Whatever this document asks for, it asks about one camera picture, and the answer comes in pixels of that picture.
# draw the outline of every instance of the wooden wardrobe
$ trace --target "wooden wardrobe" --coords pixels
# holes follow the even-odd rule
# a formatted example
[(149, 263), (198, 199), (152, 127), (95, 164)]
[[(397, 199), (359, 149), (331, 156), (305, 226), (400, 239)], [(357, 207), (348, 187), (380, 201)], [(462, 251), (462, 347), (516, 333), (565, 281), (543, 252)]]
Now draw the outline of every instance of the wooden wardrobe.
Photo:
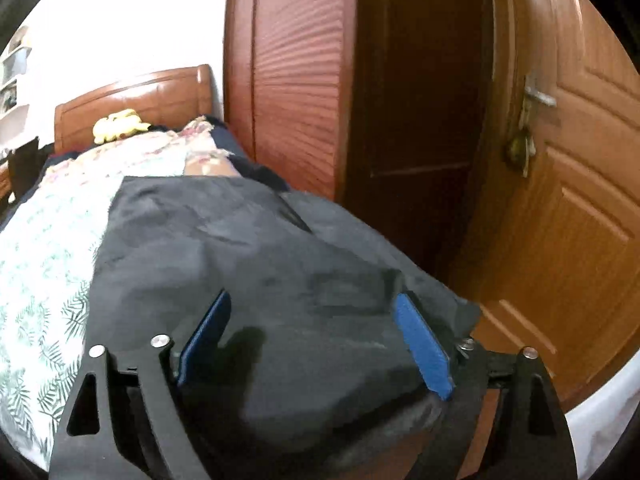
[(433, 268), (492, 70), (491, 0), (227, 0), (225, 121), (251, 158)]

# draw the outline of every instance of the blue pad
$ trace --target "blue pad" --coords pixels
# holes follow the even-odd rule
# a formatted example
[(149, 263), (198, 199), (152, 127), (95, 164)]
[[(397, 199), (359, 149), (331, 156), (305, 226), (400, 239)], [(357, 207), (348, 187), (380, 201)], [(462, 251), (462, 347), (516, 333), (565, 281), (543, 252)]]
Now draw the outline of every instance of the blue pad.
[(230, 317), (231, 297), (223, 290), (180, 354), (178, 387), (196, 379), (200, 365), (211, 361), (211, 354), (217, 348)]
[(402, 331), (404, 342), (414, 356), (427, 388), (436, 392), (442, 400), (449, 399), (454, 387), (449, 372), (449, 357), (406, 294), (396, 297), (394, 320)]

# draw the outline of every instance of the bed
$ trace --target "bed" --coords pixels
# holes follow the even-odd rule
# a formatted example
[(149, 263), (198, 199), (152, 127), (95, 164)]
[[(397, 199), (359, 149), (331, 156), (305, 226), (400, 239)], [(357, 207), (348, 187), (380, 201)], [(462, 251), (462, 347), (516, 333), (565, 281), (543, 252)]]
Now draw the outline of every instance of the bed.
[[(95, 122), (124, 108), (169, 131), (95, 146)], [(208, 65), (138, 76), (56, 108), (54, 156), (0, 226), (0, 427), (41, 468), (78, 372), (111, 199), (125, 174), (181, 175), (189, 156), (242, 155), (223, 123), (204, 118), (211, 112)], [(216, 136), (225, 150), (209, 142)]]

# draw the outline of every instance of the wooden headboard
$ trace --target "wooden headboard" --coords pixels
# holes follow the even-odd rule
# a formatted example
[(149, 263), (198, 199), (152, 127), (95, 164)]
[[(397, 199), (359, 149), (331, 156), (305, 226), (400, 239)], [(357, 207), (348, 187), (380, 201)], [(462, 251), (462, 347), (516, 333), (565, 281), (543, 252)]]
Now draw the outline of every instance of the wooden headboard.
[(213, 110), (211, 68), (175, 68), (112, 83), (56, 107), (56, 153), (94, 142), (95, 121), (133, 108), (145, 123), (181, 128)]

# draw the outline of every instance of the floral bedsheet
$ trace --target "floral bedsheet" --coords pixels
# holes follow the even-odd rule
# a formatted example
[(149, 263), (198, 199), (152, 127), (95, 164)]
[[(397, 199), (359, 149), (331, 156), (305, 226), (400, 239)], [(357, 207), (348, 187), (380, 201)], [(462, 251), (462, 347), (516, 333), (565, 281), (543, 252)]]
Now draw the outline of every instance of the floral bedsheet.
[(0, 233), (0, 428), (45, 470), (84, 351), (111, 200), (126, 174), (183, 174), (191, 141), (210, 139), (206, 125), (114, 142), (54, 167)]

